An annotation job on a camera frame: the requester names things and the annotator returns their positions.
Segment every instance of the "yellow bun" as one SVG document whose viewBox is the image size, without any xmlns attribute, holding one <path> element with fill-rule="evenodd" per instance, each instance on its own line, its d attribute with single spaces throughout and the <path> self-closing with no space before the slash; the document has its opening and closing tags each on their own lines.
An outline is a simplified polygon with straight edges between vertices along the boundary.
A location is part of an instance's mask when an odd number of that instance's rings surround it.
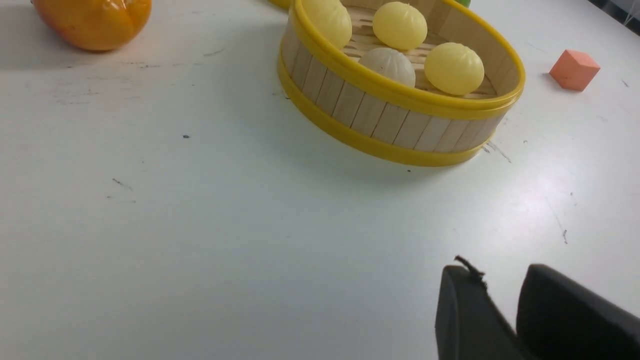
<svg viewBox="0 0 640 360">
<path fill-rule="evenodd" d="M 302 8 L 333 46 L 342 49 L 351 40 L 351 17 L 339 0 L 304 0 Z"/>
<path fill-rule="evenodd" d="M 427 20 L 409 4 L 387 3 L 373 15 L 373 32 L 378 39 L 398 50 L 411 50 L 427 38 Z"/>
<path fill-rule="evenodd" d="M 466 95 L 484 80 L 484 65 L 475 51 L 448 42 L 436 46 L 424 60 L 424 74 L 433 86 L 452 95 Z"/>
</svg>

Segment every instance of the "green object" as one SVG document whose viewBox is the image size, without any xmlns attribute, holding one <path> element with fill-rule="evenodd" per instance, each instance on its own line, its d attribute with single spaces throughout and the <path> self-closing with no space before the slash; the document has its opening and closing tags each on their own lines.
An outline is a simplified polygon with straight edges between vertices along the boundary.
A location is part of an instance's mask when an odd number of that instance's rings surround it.
<svg viewBox="0 0 640 360">
<path fill-rule="evenodd" d="M 456 0 L 460 5 L 468 8 L 471 5 L 471 0 Z"/>
</svg>

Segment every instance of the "toy orange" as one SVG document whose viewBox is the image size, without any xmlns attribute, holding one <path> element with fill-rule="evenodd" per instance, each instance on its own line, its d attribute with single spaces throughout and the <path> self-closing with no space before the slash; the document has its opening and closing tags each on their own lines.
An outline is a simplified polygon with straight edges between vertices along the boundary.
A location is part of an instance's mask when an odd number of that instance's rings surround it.
<svg viewBox="0 0 640 360">
<path fill-rule="evenodd" d="M 33 5 L 68 43 L 90 51 L 130 42 L 151 13 L 151 0 L 33 0 Z"/>
</svg>

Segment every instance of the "plastic food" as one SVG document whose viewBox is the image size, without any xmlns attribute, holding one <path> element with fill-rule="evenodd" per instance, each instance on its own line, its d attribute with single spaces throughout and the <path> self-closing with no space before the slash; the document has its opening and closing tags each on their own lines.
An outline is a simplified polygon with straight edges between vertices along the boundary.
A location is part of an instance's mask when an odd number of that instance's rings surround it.
<svg viewBox="0 0 640 360">
<path fill-rule="evenodd" d="M 311 23 L 331 44 L 342 49 L 351 40 L 351 17 L 339 0 L 305 0 Z"/>
<path fill-rule="evenodd" d="M 431 50 L 424 61 L 424 74 L 438 89 L 452 95 L 465 95 L 482 84 L 484 65 L 475 51 L 448 42 Z"/>
<path fill-rule="evenodd" d="M 411 50 L 427 38 L 427 20 L 409 4 L 387 3 L 373 15 L 373 32 L 394 49 Z"/>
<path fill-rule="evenodd" d="M 68 43 L 90 51 L 130 42 L 151 13 L 151 0 L 33 0 L 33 6 Z"/>
<path fill-rule="evenodd" d="M 360 59 L 360 64 L 400 84 L 415 87 L 415 70 L 411 61 L 388 47 L 373 49 Z"/>
</svg>

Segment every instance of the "foam cube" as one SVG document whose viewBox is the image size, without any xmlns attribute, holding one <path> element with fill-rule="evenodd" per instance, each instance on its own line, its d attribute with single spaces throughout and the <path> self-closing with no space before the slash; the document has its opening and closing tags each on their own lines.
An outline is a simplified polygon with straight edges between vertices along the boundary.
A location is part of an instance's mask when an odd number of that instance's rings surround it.
<svg viewBox="0 0 640 360">
<path fill-rule="evenodd" d="M 569 90 L 583 91 L 598 74 L 600 66 L 587 53 L 565 50 L 549 74 Z"/>
</svg>

